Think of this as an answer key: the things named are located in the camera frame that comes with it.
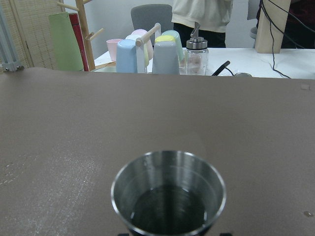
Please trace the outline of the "steel jigger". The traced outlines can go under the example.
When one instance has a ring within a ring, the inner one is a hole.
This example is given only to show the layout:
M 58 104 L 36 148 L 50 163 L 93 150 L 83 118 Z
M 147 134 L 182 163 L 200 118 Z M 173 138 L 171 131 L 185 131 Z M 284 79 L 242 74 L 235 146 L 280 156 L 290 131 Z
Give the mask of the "steel jigger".
M 220 217 L 226 198 L 217 169 L 178 150 L 136 158 L 111 186 L 113 209 L 135 236 L 202 236 Z

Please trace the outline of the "light blue cup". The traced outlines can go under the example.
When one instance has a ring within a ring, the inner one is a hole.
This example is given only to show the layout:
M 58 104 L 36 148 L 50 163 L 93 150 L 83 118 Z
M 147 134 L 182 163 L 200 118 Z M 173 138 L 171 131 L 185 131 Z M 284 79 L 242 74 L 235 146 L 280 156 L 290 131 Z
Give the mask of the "light blue cup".
M 118 73 L 137 73 L 135 41 L 123 39 L 117 44 L 116 71 Z

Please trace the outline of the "glass dispenser jar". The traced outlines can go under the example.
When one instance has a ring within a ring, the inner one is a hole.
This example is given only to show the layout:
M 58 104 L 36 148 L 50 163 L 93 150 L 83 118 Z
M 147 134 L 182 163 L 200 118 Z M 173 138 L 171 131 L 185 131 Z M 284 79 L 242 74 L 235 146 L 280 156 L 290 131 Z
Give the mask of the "glass dispenser jar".
M 190 39 L 186 42 L 185 51 L 185 73 L 187 75 L 207 74 L 208 69 L 208 42 L 199 36 L 200 24 L 194 23 L 194 30 L 190 34 Z

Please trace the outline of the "grey cup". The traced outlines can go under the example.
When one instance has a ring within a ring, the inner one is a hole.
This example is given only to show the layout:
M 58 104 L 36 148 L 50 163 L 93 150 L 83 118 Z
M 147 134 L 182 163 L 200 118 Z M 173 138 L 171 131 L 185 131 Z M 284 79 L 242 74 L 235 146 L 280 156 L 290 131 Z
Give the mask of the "grey cup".
M 155 43 L 152 73 L 180 74 L 177 46 L 174 41 L 161 41 Z

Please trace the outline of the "pink cup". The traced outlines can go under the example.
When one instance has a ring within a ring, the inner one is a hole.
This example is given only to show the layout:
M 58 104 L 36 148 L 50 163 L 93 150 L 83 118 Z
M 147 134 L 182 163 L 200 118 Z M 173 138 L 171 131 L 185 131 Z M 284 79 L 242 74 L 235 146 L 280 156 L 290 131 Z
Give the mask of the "pink cup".
M 108 52 L 112 61 L 116 61 L 117 45 L 122 39 L 109 39 L 106 41 Z

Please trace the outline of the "white cup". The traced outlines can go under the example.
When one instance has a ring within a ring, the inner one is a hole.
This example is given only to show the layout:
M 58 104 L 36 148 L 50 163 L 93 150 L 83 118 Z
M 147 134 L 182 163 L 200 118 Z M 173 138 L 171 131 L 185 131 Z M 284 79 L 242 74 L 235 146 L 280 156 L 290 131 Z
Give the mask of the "white cup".
M 141 35 L 138 35 L 138 34 L 130 34 L 126 37 L 126 39 L 130 39 L 130 40 L 133 40 L 133 41 L 137 41 L 137 39 L 140 39 L 142 36 Z

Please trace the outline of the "yellow cup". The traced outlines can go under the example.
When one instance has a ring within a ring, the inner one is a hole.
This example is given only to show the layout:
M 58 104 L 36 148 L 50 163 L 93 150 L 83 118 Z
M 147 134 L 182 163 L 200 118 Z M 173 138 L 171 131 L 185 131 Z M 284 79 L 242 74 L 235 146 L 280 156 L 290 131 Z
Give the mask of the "yellow cup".
M 165 42 L 165 41 L 175 42 L 176 39 L 175 39 L 175 37 L 173 37 L 171 35 L 161 35 L 161 36 L 158 36 L 155 38 L 155 43 Z

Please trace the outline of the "green cup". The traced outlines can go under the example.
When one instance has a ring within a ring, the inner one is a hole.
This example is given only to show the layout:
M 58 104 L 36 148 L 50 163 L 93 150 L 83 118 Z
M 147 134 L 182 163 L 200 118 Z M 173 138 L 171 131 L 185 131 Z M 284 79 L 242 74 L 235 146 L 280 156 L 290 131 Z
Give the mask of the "green cup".
M 180 38 L 179 33 L 175 30 L 167 30 L 167 31 L 163 32 L 162 35 L 170 35 L 170 36 L 173 36 L 175 38 L 177 51 L 178 51 L 179 63 L 182 63 L 185 56 L 184 56 L 183 47 L 182 47 L 181 38 Z

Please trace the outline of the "grey office chair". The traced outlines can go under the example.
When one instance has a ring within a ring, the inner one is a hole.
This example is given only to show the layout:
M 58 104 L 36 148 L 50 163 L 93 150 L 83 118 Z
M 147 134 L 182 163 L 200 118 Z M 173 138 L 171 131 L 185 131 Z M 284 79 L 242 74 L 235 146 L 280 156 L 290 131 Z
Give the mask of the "grey office chair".
M 173 30 L 172 6 L 168 4 L 144 4 L 135 6 L 130 11 L 133 28 L 149 31 L 160 23 L 161 31 Z

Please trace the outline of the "person in cream sweater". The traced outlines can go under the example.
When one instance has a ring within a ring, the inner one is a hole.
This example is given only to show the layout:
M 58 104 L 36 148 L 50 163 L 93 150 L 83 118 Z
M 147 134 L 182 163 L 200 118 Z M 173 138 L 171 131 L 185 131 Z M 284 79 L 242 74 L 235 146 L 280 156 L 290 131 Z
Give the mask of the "person in cream sweater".
M 199 36 L 208 41 L 208 47 L 225 48 L 232 6 L 231 0 L 174 0 L 173 29 L 179 33 L 182 47 L 186 47 L 197 22 L 200 24 Z

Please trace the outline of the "wooden cup tree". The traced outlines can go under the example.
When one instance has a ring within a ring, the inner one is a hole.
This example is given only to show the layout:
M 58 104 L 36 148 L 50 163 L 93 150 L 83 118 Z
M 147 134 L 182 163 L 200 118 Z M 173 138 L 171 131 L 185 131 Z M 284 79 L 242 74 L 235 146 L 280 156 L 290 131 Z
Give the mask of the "wooden cup tree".
M 91 41 L 93 39 L 95 39 L 101 32 L 103 32 L 104 28 L 101 28 L 96 33 L 89 32 L 87 17 L 86 17 L 86 11 L 85 11 L 85 4 L 87 4 L 89 2 L 92 2 L 92 0 L 76 0 L 75 1 L 76 6 L 72 6 L 72 5 L 65 4 L 63 2 L 63 0 L 56 0 L 55 1 L 55 3 L 58 6 L 63 7 L 64 9 L 74 10 L 78 13 L 79 24 L 80 24 L 80 28 L 81 28 L 82 37 L 83 37 L 83 44 L 84 44 L 84 49 L 85 49 L 85 54 L 86 54 L 86 58 L 87 58 L 89 71 L 92 71 L 94 69 L 101 69 L 101 68 L 104 68 L 106 66 L 115 66 L 116 65 L 115 62 L 109 62 L 106 64 L 101 64 L 101 65 L 95 66 Z

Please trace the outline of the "aluminium frame post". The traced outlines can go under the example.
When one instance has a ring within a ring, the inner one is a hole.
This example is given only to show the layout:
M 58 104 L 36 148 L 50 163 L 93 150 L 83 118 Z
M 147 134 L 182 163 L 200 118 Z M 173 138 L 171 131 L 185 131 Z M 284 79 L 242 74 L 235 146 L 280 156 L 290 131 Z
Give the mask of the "aluminium frame post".
M 5 71 L 23 70 L 2 6 L 0 7 L 0 60 Z

